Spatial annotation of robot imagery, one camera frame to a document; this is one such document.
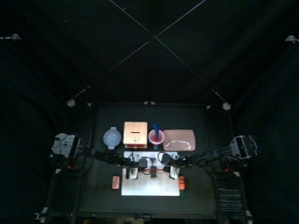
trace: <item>black enclosure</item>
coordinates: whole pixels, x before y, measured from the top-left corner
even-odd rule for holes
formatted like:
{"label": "black enclosure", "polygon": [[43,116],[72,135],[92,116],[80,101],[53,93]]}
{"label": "black enclosure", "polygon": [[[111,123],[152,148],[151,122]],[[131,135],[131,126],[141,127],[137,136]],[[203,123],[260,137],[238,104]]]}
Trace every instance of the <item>black enclosure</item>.
{"label": "black enclosure", "polygon": [[[258,137],[260,156],[239,182],[243,200],[256,223],[299,223],[298,12],[295,0],[1,1],[0,223],[35,223],[52,195],[56,214],[141,211],[135,200],[131,210],[120,200],[115,211],[107,198],[103,204],[95,200],[89,188],[105,192],[104,182],[92,179],[96,169],[81,182],[53,178],[48,154],[59,133],[79,132],[92,147],[103,147],[111,123],[120,129],[128,118],[151,123],[156,113],[168,129],[176,120],[176,127],[196,130],[200,151],[238,135]],[[120,172],[89,162],[104,166],[105,175]],[[183,209],[162,206],[160,212],[150,199],[145,215],[215,219],[212,186],[223,183],[198,172],[207,192],[192,191],[195,200]]]}

